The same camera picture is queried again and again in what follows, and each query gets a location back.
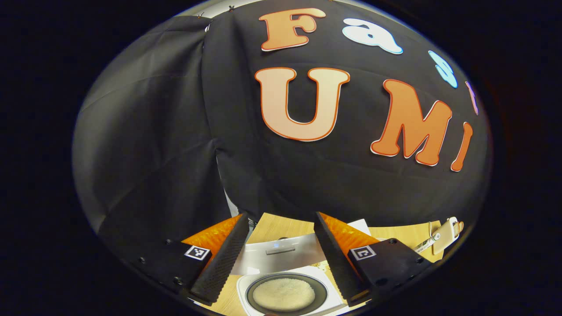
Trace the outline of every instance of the white paper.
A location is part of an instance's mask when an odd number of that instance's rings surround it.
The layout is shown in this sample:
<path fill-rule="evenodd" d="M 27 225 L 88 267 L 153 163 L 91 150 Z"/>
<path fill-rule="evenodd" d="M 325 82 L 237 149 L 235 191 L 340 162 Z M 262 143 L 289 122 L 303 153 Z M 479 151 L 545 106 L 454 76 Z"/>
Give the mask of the white paper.
<path fill-rule="evenodd" d="M 365 221 L 365 219 L 356 220 L 355 222 L 347 224 L 371 236 L 371 232 L 369 231 L 369 227 L 367 226 L 367 222 Z"/>

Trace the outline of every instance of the foam letter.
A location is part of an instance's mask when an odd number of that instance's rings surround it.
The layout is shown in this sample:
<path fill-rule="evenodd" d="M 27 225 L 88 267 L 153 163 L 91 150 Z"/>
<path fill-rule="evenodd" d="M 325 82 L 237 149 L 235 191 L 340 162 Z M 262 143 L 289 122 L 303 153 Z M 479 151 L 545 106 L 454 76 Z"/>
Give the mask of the foam letter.
<path fill-rule="evenodd" d="M 308 76 L 316 81 L 316 113 L 308 123 L 297 122 L 287 110 L 289 82 L 297 76 L 291 68 L 266 68 L 256 72 L 261 85 L 261 115 L 265 125 L 279 136 L 303 142 L 328 136 L 338 116 L 339 90 L 350 75 L 340 69 L 314 68 Z"/>
<path fill-rule="evenodd" d="M 441 58 L 441 56 L 432 51 L 428 52 L 433 61 L 436 63 L 435 68 L 437 68 L 439 75 L 441 75 L 443 80 L 448 82 L 451 87 L 456 89 L 458 84 L 456 82 L 455 75 L 453 74 L 453 69 L 451 68 L 451 66 L 449 66 L 449 64 L 443 58 Z"/>
<path fill-rule="evenodd" d="M 343 28 L 343 35 L 354 42 L 369 46 L 380 46 L 383 50 L 397 55 L 404 51 L 402 47 L 396 44 L 392 34 L 377 24 L 359 19 L 345 19 L 343 22 L 351 25 Z"/>
<path fill-rule="evenodd" d="M 292 20 L 293 15 L 300 15 L 296 20 Z M 325 17 L 322 10 L 314 8 L 303 8 L 287 10 L 266 14 L 260 17 L 260 21 L 265 21 L 268 29 L 268 40 L 261 45 L 261 50 L 275 51 L 276 49 L 302 46 L 309 42 L 306 36 L 297 35 L 296 28 L 301 28 L 307 33 L 316 30 L 316 22 L 311 16 Z"/>
<path fill-rule="evenodd" d="M 457 158 L 451 164 L 451 170 L 456 172 L 459 172 L 460 169 L 463 168 L 464 158 L 466 157 L 466 152 L 468 151 L 468 146 L 470 145 L 470 138 L 472 137 L 473 134 L 472 126 L 470 126 L 470 124 L 468 124 L 467 122 L 464 122 L 463 129 L 464 129 L 463 142 L 460 145 Z"/>
<path fill-rule="evenodd" d="M 393 157 L 398 154 L 398 136 L 403 132 L 404 158 L 414 154 L 426 140 L 424 147 L 416 154 L 420 164 L 435 166 L 452 111 L 445 103 L 435 101 L 423 118 L 418 95 L 412 86 L 402 81 L 388 79 L 383 83 L 390 94 L 390 108 L 382 136 L 371 144 L 371 152 Z"/>

